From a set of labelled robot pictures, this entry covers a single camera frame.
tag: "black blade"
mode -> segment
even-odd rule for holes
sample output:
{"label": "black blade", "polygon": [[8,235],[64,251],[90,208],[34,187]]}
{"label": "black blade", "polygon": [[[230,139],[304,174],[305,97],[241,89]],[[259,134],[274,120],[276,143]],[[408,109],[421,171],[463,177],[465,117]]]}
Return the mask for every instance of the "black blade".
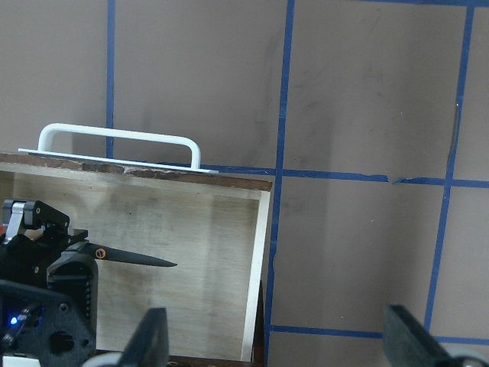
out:
{"label": "black blade", "polygon": [[97,245],[95,243],[88,243],[83,246],[78,252],[92,256],[99,260],[109,260],[117,262],[127,262],[129,264],[139,264],[148,266],[160,266],[163,268],[169,268],[176,266],[175,263],[163,260],[162,258],[155,258],[153,256],[137,254],[135,252],[117,250],[107,246]]}

